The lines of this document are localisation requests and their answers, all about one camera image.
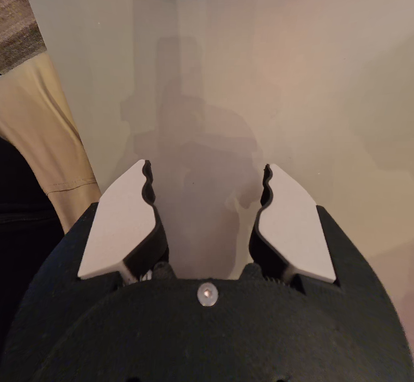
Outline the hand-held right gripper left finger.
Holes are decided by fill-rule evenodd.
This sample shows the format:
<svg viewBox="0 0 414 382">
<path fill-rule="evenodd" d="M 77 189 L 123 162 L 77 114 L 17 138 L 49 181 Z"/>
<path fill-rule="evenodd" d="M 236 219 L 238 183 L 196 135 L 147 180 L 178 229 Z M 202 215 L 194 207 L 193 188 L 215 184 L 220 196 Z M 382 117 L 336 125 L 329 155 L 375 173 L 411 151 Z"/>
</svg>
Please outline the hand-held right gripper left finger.
<svg viewBox="0 0 414 382">
<path fill-rule="evenodd" d="M 124 283 L 148 281 L 155 265 L 168 260 L 168 242 L 152 183 L 150 161 L 139 160 L 101 196 L 78 278 L 118 272 Z"/>
</svg>

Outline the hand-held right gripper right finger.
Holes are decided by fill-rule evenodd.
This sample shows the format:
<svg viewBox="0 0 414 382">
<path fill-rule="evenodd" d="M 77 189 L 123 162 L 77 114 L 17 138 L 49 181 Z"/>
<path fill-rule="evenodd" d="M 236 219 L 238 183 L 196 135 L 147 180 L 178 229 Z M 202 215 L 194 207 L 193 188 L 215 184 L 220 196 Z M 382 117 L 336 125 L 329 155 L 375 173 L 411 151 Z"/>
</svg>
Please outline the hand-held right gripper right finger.
<svg viewBox="0 0 414 382">
<path fill-rule="evenodd" d="M 276 164 L 266 164 L 250 237 L 250 256 L 265 277 L 291 283 L 302 275 L 333 284 L 337 277 L 311 195 Z"/>
</svg>

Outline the dark cloth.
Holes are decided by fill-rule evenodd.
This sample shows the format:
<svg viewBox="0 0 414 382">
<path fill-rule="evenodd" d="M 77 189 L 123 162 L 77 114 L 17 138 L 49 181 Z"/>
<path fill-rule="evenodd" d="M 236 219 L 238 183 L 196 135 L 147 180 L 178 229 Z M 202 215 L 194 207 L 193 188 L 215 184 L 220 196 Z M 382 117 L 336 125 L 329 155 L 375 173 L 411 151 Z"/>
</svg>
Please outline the dark cloth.
<svg viewBox="0 0 414 382">
<path fill-rule="evenodd" d="M 58 215 L 21 153 L 0 140 L 0 346 L 39 268 L 64 237 Z"/>
</svg>

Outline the beige sofa cushion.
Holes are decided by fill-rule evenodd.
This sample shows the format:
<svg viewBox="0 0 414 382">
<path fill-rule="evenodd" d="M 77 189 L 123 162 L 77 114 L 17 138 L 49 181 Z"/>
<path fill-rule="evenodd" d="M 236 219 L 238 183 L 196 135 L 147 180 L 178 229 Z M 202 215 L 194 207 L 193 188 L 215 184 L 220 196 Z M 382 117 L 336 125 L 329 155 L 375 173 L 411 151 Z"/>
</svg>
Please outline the beige sofa cushion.
<svg viewBox="0 0 414 382">
<path fill-rule="evenodd" d="M 47 52 L 1 76 L 0 120 L 68 233 L 101 191 Z"/>
</svg>

